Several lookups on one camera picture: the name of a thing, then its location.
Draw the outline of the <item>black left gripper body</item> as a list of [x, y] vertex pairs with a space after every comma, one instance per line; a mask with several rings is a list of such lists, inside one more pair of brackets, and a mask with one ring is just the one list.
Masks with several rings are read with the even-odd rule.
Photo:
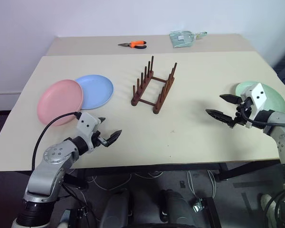
[[93, 151], [96, 147], [103, 145], [104, 147], [109, 146], [109, 141], [101, 137], [99, 130], [95, 132], [89, 132], [86, 136], [88, 151]]

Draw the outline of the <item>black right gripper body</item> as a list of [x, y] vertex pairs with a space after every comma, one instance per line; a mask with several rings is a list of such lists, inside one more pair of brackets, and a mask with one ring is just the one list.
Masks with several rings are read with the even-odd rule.
[[236, 124], [246, 125], [247, 123], [252, 123], [249, 121], [249, 116], [251, 114], [251, 105], [253, 104], [250, 97], [246, 98], [244, 101], [241, 99], [241, 104], [236, 108], [236, 117], [233, 119], [233, 124], [228, 124], [229, 127], [233, 128]]

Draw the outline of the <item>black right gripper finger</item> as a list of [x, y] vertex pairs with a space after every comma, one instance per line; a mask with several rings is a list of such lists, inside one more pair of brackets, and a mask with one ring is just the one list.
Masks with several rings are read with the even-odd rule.
[[223, 95], [220, 95], [219, 97], [231, 104], [235, 104], [235, 105], [241, 104], [241, 97], [236, 96], [236, 95], [223, 94]]
[[210, 115], [212, 118], [221, 121], [226, 124], [233, 124], [234, 120], [231, 116], [225, 115], [223, 112], [214, 110], [214, 109], [206, 109], [205, 110], [208, 115]]

